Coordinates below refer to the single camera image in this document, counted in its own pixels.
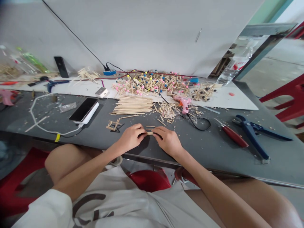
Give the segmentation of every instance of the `floor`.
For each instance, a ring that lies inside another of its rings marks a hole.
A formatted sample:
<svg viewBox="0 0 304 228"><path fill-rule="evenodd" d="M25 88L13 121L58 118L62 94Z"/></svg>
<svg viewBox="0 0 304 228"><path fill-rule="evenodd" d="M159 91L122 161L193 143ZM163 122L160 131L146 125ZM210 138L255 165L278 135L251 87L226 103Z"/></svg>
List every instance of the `floor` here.
<svg viewBox="0 0 304 228"><path fill-rule="evenodd" d="M257 97L280 88L304 73L304 40L284 39L280 41L241 81L246 82ZM291 100L290 96L280 96L264 102L274 115L281 112L273 107ZM304 117L284 122L294 134L304 132L295 126L304 122Z"/></svg>
<svg viewBox="0 0 304 228"><path fill-rule="evenodd" d="M244 81L251 88L253 93L262 97L282 85L292 81L304 73L304 41L301 40L282 40L271 52L267 54L241 81ZM284 103L289 97L279 97L264 104L272 107ZM304 118L298 118L285 122L287 127L294 133L304 132L297 130L294 125L304 122ZM124 159L123 170L135 172L138 170L153 170L152 165ZM174 180L174 170L164 168L171 183ZM35 172L27 179L28 183L20 196L39 197L50 189L53 184L45 169ZM191 183L187 183L190 188L197 188ZM304 190L272 186L296 207L299 215L304 219ZM2 227L11 227L22 215L12 216L3 221Z"/></svg>

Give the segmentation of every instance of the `white wall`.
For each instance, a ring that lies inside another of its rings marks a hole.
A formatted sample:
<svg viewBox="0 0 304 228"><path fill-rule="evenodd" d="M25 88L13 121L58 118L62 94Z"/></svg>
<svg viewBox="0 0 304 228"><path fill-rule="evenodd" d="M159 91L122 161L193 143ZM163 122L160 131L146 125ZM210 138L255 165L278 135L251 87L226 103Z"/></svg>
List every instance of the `white wall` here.
<svg viewBox="0 0 304 228"><path fill-rule="evenodd" d="M31 51L52 70L53 56L74 70L103 70L42 2L17 2L0 10L0 43ZM263 0L47 2L103 63L207 77Z"/></svg>
<svg viewBox="0 0 304 228"><path fill-rule="evenodd" d="M287 9L276 20L276 23L289 23L304 21L304 0L293 0Z"/></svg>

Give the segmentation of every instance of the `white cable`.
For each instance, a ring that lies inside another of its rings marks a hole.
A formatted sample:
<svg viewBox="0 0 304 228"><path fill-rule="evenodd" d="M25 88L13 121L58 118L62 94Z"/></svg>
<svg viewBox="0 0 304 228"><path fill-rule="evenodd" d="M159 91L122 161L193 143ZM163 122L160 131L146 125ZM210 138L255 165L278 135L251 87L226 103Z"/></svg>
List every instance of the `white cable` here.
<svg viewBox="0 0 304 228"><path fill-rule="evenodd" d="M39 127L41 130L44 130L44 131L46 131L46 132L48 132L48 133L57 133L57 134L59 134L59 135L67 135L67 134L70 134L70 133L72 133L72 132L74 132L74 131L79 130L79 129L83 126L83 124L79 124L79 126L78 126L78 128L77 128L76 130L73 130L73 131L70 131L70 132L64 133L64 134L59 133L59 132L57 132L57 131L48 131L48 130L45 130L44 128L42 128L42 127L40 127L40 126L38 125L38 123L37 123L37 121L36 121L36 119L35 119L35 116L34 116L34 114L33 114L33 108L34 108L34 106L35 106L35 103L36 103L36 101L37 101L39 98L46 97L46 96L51 95L51 94L53 94L53 93L49 93L49 94L42 95L42 96L40 96L40 97L35 98L35 100L34 100L34 102L33 102L33 104L32 104L32 107L31 107L31 109L30 109L30 111L29 111L29 112L31 113L31 115L32 115L32 118L33 118L33 120L34 120L35 125L36 125L37 127Z"/></svg>

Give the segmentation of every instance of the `gray table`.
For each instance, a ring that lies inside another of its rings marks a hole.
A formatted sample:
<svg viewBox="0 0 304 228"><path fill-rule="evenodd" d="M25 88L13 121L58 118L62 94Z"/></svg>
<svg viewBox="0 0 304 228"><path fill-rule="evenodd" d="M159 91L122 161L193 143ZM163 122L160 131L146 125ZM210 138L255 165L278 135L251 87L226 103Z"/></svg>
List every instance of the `gray table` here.
<svg viewBox="0 0 304 228"><path fill-rule="evenodd" d="M291 185L304 188L304 144L293 135L287 127L280 122L270 111L264 107L259 100L252 94L245 83L236 82L236 85L258 106L259 110L250 112L246 110L225 110L217 109L221 114L210 112L203 108L199 110L204 112L204 117L210 119L212 126L208 131L201 132L196 130L189 120L181 117L175 118L173 124L167 128L174 130L179 136L183 147L204 167L210 170L218 170L224 173L238 174L240 176L251 176L257 179ZM79 106L85 97L73 95L58 95L58 102L69 104L77 102ZM159 126L156 120L157 113L149 113L137 117L122 119L123 124L119 132L110 132L106 128L108 120L116 121L121 116L110 115L109 112L115 107L116 100L100 99L99 108L92 117L89 124L80 133L71 133L70 137L61 137L61 143L74 143L90 146L99 149L106 149L117 141L122 132L129 126L141 123L143 126ZM34 127L27 133L26 129L34 124L29 109L32 105L30 92L22 92L16 105L0 112L0 130L26 134L42 139L54 141L55 134L42 131ZM69 121L69 116L75 111L70 110L60 113L58 104L51 102L51 96L37 101L34 108L36 118L39 120L44 116L50 116L41 124L42 127L50 131L66 133L76 129L75 123ZM272 127L278 134L285 135L294 139L290 142L282 142L268 136L260 135L260 143L267 150L271 157L270 164L261 164L253 155L256 154L255 148L250 144L243 130L232 123L236 114L241 114L255 123L261 123L265 128ZM213 117L227 122L227 124L249 143L249 147L239 148L215 122ZM127 153L133 158L148 159L154 162L164 162L166 164L177 164L173 158L168 156L157 145L152 136L147 136L140 146Z"/></svg>

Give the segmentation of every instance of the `fingers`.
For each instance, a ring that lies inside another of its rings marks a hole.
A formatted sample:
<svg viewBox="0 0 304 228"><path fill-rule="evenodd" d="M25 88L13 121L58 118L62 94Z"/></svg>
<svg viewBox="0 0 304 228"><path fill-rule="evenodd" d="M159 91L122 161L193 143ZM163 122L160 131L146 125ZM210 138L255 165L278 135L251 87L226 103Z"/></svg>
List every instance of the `fingers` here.
<svg viewBox="0 0 304 228"><path fill-rule="evenodd" d="M141 133L145 133L146 134L147 131L144 128L139 128L139 129L136 130L136 134L137 135L140 135Z"/></svg>
<svg viewBox="0 0 304 228"><path fill-rule="evenodd" d="M143 127L143 125L141 123L137 123L137 124L131 126L131 128L140 129L140 128L144 128L144 127Z"/></svg>
<svg viewBox="0 0 304 228"><path fill-rule="evenodd" d="M155 137L155 139L158 142L158 144L160 144L161 141L162 141L162 139L157 134L153 134L153 136Z"/></svg>
<svg viewBox="0 0 304 228"><path fill-rule="evenodd" d="M155 129L159 129L159 130L162 130L164 132L170 131L169 129L167 129L167 128L163 127L163 126L156 127Z"/></svg>
<svg viewBox="0 0 304 228"><path fill-rule="evenodd" d="M157 128L154 128L154 129L152 130L152 132L153 132L153 133L159 134L162 138L164 138L164 136L165 136L165 132L162 131L161 129L159 129L158 127L157 127Z"/></svg>

